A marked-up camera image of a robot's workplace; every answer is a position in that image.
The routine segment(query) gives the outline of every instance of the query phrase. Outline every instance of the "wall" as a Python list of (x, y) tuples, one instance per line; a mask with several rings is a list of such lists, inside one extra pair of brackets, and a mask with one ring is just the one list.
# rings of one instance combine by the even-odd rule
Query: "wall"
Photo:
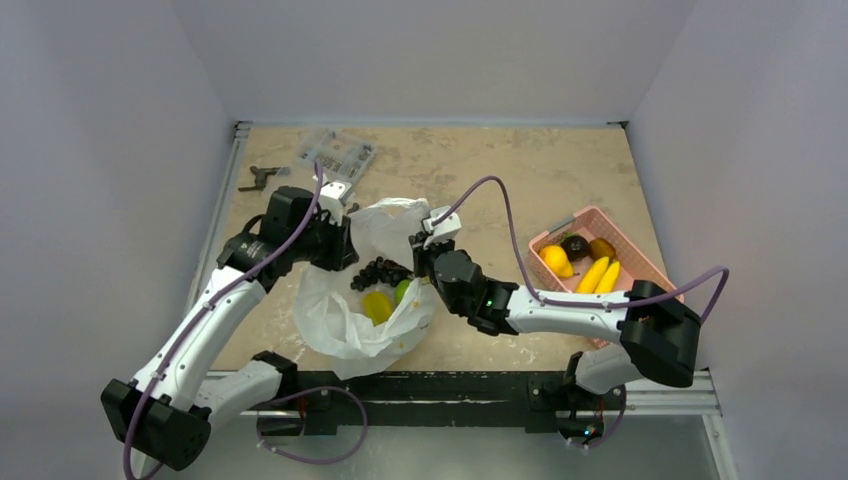
[(117, 478), (99, 395), (185, 306), (231, 135), (165, 1), (0, 2), (0, 477)]
[(742, 478), (848, 467), (845, 45), (842, 2), (698, 2), (628, 129), (672, 278), (732, 269), (702, 352)]
[(173, 0), (227, 111), (284, 122), (605, 123), (695, 0)]

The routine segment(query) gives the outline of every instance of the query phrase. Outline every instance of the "plastic bag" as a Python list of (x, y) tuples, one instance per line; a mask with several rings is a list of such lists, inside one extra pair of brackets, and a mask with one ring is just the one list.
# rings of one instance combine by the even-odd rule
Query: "plastic bag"
[(332, 357), (340, 379), (382, 372), (427, 333), (439, 301), (428, 281), (414, 279), (389, 320), (376, 327), (362, 313), (362, 297), (377, 290), (394, 299), (394, 289), (378, 283), (358, 292), (350, 283), (378, 256), (412, 270), (409, 236), (421, 231), (429, 212), (426, 200), (405, 198), (385, 198), (354, 212), (351, 241), (359, 262), (342, 272), (312, 266), (303, 272), (293, 308), (295, 325), (310, 348)]

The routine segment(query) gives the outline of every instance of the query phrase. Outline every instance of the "beige table surface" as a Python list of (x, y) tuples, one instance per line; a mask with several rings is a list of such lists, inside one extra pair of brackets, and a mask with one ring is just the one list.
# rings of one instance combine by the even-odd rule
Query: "beige table surface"
[[(378, 147), (371, 168), (355, 188), (354, 201), (369, 205), (383, 197), (426, 198), (431, 206), (453, 203), (474, 181), (498, 175), (507, 185), (522, 253), (531, 238), (569, 214), (596, 205), (663, 268), (651, 219), (624, 131), (551, 128), (350, 128)], [(290, 166), (286, 184), (314, 188), (311, 173), (295, 163), (294, 150), (306, 128), (254, 127), (238, 185), (252, 185), (251, 165)], [(263, 213), (268, 194), (235, 192), (224, 239)], [(504, 204), (497, 185), (477, 190), (459, 211), (463, 229), (457, 248), (466, 249), (491, 277), (521, 283), (510, 246)], [(300, 339), (290, 307), (303, 266), (281, 278), (238, 327), (213, 365), (237, 370), (255, 353), (273, 350), (301, 370), (329, 369), (328, 359)], [(562, 370), (569, 356), (593, 349), (582, 337), (529, 334), (490, 337), (440, 306), (421, 343), (391, 370)]]

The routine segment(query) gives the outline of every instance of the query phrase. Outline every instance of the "basket handle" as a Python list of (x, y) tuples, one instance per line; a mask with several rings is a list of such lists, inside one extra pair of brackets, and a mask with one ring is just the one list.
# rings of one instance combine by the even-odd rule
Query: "basket handle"
[(553, 224), (550, 228), (548, 228), (548, 233), (554, 233), (557, 230), (561, 230), (561, 229), (565, 228), (569, 223), (574, 221), (574, 218), (575, 218), (574, 215), (569, 215), (569, 216), (563, 218), (562, 220), (560, 220), (559, 222)]

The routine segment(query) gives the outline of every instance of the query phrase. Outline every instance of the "banana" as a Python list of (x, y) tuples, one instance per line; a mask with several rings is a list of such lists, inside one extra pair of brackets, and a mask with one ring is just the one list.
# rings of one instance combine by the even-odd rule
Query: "banana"
[(593, 293), (595, 291), (595, 287), (597, 287), (598, 283), (601, 281), (601, 277), (604, 275), (604, 272), (607, 271), (608, 266), (609, 257), (601, 257), (595, 260), (595, 263), (589, 267), (589, 271), (586, 272), (586, 275), (584, 275), (583, 279), (580, 280), (580, 284), (577, 285), (577, 293)]
[(610, 293), (612, 289), (615, 288), (615, 282), (618, 281), (618, 275), (621, 273), (621, 262), (618, 260), (612, 262), (604, 275), (601, 277), (601, 281), (598, 282), (598, 286), (595, 287), (595, 293)]

